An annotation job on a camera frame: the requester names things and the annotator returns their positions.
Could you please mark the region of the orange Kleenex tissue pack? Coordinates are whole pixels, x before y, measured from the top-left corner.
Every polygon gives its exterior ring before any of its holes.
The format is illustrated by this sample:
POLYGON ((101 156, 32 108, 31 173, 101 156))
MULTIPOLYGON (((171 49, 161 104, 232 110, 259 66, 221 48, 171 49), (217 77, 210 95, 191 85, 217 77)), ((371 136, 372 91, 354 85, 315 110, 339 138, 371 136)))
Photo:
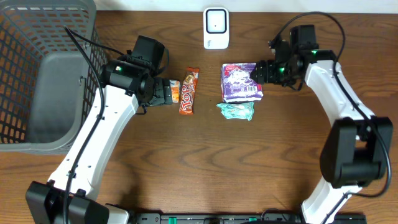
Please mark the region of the orange Kleenex tissue pack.
POLYGON ((179 103, 180 101, 180 82, 178 80, 170 80, 170 88, 172 92, 172 101, 179 103))

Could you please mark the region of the orange Top chocolate bar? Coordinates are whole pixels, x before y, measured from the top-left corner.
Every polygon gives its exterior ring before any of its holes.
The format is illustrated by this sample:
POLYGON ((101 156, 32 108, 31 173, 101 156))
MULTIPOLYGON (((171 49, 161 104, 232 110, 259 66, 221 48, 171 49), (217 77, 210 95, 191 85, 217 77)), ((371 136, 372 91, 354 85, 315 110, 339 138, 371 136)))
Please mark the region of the orange Top chocolate bar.
POLYGON ((193 102, 198 83, 199 68, 188 67, 180 92, 179 113, 184 115, 193 114, 193 102))

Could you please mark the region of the purple red tissue pack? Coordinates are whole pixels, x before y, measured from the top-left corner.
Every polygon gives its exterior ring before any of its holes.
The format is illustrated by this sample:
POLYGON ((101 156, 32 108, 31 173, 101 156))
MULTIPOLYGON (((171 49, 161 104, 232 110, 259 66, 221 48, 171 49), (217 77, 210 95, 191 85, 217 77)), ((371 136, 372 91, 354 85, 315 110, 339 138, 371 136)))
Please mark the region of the purple red tissue pack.
POLYGON ((235 103, 262 100, 262 86, 250 78, 255 63, 225 63, 221 67, 223 102, 235 103))

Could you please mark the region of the teal snack packet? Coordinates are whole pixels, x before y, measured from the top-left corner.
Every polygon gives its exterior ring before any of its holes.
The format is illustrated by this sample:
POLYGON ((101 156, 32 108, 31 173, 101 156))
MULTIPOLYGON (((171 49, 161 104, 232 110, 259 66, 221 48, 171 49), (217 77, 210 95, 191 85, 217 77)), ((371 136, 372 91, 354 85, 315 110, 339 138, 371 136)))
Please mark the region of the teal snack packet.
POLYGON ((250 121, 254 114, 253 102, 240 104, 219 103, 217 107, 226 119, 246 119, 250 121))

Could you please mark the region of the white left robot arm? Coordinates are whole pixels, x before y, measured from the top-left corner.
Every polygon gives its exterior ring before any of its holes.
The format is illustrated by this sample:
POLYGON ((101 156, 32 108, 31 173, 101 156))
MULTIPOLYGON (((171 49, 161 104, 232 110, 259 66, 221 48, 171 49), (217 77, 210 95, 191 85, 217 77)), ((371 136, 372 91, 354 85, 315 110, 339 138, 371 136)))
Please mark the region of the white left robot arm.
POLYGON ((101 67, 93 106, 72 148, 47 183, 33 181, 26 192, 35 223, 130 223, 128 210, 96 199, 129 120, 140 108, 173 103, 169 80, 159 77, 168 56, 158 40, 141 35, 132 50, 101 67))

